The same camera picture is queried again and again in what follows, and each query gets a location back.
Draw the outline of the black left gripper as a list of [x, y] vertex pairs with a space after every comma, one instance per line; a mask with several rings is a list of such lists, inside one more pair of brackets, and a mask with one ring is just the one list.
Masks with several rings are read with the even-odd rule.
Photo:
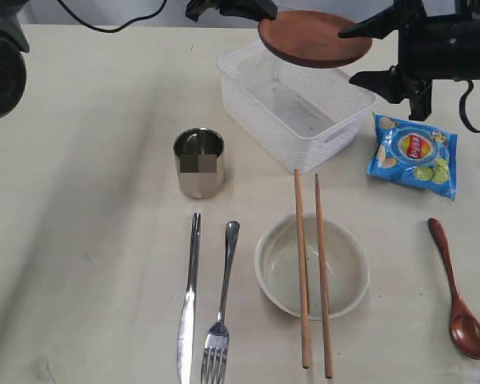
[[271, 0], [192, 0], [186, 5], [186, 17], [197, 21], [208, 9], [217, 10], [221, 16], [252, 21], [274, 20], [278, 14], [277, 6]]

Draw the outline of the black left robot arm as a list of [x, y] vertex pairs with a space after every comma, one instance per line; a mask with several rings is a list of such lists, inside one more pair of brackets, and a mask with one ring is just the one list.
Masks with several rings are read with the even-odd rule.
[[[30, 46], [18, 20], [26, 4], [26, 1], [0, 1], [0, 118], [19, 104], [26, 88], [26, 64], [22, 55], [30, 51]], [[278, 14], [272, 1], [189, 1], [185, 16], [197, 22], [208, 9], [215, 9], [225, 17], [255, 22], [274, 20]]]

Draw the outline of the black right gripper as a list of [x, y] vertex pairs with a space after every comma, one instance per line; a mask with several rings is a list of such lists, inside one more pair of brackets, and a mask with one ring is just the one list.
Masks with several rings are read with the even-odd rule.
[[388, 103], [410, 103], [412, 120], [431, 114], [432, 81], [465, 81], [458, 112], [468, 119], [466, 101], [480, 80], [480, 1], [456, 1], [455, 13], [429, 16], [421, 1], [395, 1], [376, 15], [347, 26], [340, 38], [384, 39], [398, 30], [398, 64], [381, 71], [361, 71], [349, 83], [370, 90]]

